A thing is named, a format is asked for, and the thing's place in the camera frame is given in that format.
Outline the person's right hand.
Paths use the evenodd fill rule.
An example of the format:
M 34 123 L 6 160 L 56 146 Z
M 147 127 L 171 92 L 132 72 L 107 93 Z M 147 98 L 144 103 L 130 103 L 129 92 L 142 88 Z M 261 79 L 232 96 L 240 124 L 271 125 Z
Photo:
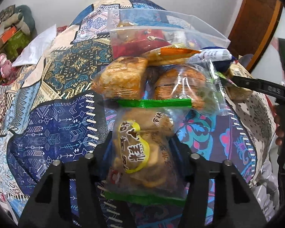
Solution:
M 283 140 L 284 140 L 284 136 L 285 136 L 285 132 L 281 128 L 281 124 L 280 124 L 281 123 L 281 119 L 280 119 L 280 117 L 278 115 L 276 115 L 274 117 L 274 122 L 277 125 L 276 132 L 275 132 L 277 138 L 275 140 L 275 143 L 278 146 L 282 146 Z

